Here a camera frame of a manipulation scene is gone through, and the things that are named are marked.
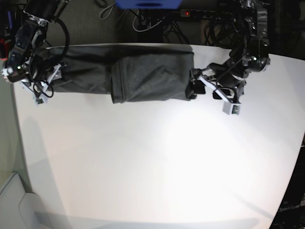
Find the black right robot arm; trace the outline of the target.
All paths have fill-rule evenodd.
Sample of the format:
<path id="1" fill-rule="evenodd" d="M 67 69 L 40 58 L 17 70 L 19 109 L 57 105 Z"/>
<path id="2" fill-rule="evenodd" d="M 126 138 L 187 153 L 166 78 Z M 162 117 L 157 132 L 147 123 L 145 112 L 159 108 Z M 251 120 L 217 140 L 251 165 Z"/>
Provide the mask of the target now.
<path id="1" fill-rule="evenodd" d="M 70 35 L 60 15 L 68 3 L 67 0 L 30 0 L 23 11 L 28 18 L 17 31 L 14 46 L 1 70 L 5 81 L 20 82 L 36 104 L 53 97 L 52 82 L 61 78 L 61 70 L 67 65 L 63 58 L 69 49 Z M 65 44 L 60 54 L 43 58 L 38 51 L 46 42 L 50 23 L 60 25 Z"/>

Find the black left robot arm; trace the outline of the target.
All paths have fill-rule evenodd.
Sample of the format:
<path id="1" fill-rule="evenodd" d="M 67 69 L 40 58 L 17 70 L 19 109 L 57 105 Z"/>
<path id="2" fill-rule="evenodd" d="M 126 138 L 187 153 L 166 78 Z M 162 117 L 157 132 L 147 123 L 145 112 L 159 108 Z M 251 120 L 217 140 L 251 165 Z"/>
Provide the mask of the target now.
<path id="1" fill-rule="evenodd" d="M 263 71 L 270 63 L 266 3 L 221 0 L 215 12 L 205 15 L 209 20 L 204 28 L 205 43 L 230 50 L 229 59 L 191 69 L 186 98 L 195 99 L 209 87 L 214 99 L 238 106 L 249 74 Z"/>

